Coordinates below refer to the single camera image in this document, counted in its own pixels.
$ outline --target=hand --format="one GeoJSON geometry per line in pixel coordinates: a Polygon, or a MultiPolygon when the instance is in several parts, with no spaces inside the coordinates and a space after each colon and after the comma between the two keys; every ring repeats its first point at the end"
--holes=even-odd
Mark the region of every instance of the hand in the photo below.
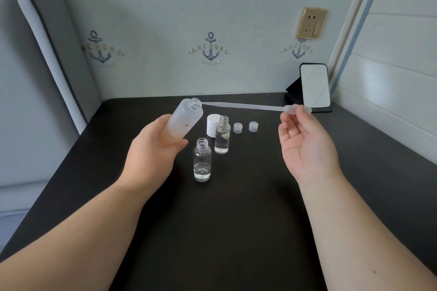
{"type": "Polygon", "coordinates": [[[332,139],[303,106],[298,107],[297,115],[282,113],[281,121],[278,131],[282,157],[299,184],[311,176],[342,174],[332,139]]]}
{"type": "Polygon", "coordinates": [[[147,199],[164,183],[173,168],[176,155],[188,144],[181,141],[163,148],[159,136],[171,114],[148,124],[132,141],[124,169],[117,181],[131,190],[141,191],[147,199]]]}

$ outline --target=gold outlet cover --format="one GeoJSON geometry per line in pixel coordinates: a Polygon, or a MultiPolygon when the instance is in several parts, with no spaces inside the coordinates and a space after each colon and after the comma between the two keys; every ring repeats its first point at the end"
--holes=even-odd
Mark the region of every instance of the gold outlet cover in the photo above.
{"type": "Polygon", "coordinates": [[[299,24],[297,38],[316,40],[322,32],[325,23],[327,9],[305,7],[299,24]]]}

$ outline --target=bottle cap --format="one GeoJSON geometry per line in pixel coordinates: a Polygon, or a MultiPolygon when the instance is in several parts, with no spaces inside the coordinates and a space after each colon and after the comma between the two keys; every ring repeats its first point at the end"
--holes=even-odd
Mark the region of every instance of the bottle cap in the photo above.
{"type": "Polygon", "coordinates": [[[243,125],[241,123],[234,123],[234,132],[235,133],[241,133],[243,130],[243,125]]]}
{"type": "Polygon", "coordinates": [[[258,122],[252,121],[251,123],[249,123],[249,131],[256,133],[257,130],[258,130],[258,122]]]}
{"type": "Polygon", "coordinates": [[[206,134],[212,138],[216,137],[216,127],[219,123],[220,114],[210,114],[206,118],[206,134]]]}

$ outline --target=plastic pipette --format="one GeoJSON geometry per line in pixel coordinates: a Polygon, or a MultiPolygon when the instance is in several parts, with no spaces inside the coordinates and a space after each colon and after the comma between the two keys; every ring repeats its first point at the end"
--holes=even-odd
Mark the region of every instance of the plastic pipette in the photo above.
{"type": "MultiPolygon", "coordinates": [[[[264,106],[264,105],[249,105],[249,104],[235,104],[232,102],[202,102],[203,105],[217,106],[217,107],[231,107],[231,108],[247,108],[247,109],[262,109],[265,111],[287,112],[288,114],[296,114],[297,105],[287,106],[264,106]]],[[[311,113],[311,108],[304,106],[305,111],[311,113]]]]}

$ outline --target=person's left hand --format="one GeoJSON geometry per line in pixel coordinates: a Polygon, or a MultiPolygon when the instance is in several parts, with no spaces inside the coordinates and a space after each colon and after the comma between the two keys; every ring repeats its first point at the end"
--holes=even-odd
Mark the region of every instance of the person's left hand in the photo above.
{"type": "Polygon", "coordinates": [[[159,136],[171,114],[163,115],[148,124],[132,141],[117,183],[130,190],[141,191],[147,198],[164,183],[173,168],[176,155],[188,144],[188,140],[163,148],[159,136]]]}

